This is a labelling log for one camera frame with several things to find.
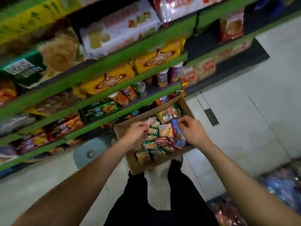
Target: yellow snack bag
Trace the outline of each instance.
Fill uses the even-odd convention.
[[[133,63],[137,72],[145,72],[179,56],[183,51],[185,42],[186,40],[184,38],[174,39],[155,51],[150,51],[136,57],[133,59]]]
[[[87,93],[97,94],[133,77],[135,77],[133,68],[128,63],[124,63],[96,79],[82,83],[79,86],[74,86],[73,92],[81,98],[86,98]]]

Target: left hand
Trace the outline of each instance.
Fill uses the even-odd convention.
[[[140,121],[132,123],[122,139],[130,145],[130,148],[132,148],[141,137],[146,136],[148,129],[149,125],[145,122]]]

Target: leg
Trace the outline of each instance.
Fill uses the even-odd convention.
[[[181,165],[182,162],[172,160],[168,171],[171,210],[181,212],[195,224],[218,226],[214,213],[209,209],[193,182],[182,173]]]
[[[124,223],[140,225],[154,211],[148,203],[148,184],[144,173],[135,176],[129,173],[124,192],[111,209],[104,226]]]

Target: tiled floor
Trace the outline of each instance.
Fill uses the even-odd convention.
[[[268,61],[187,98],[209,137],[251,176],[301,156],[301,18],[257,39],[270,54]],[[212,109],[218,125],[211,125],[203,110],[206,107]],[[168,164],[146,174],[149,203],[156,209],[170,209]],[[0,225],[11,225],[41,195],[75,171],[73,152],[69,151],[0,180]],[[123,192],[127,171],[123,159],[82,226],[103,225]],[[182,171],[206,200],[225,192],[210,163],[197,149],[184,156]]]

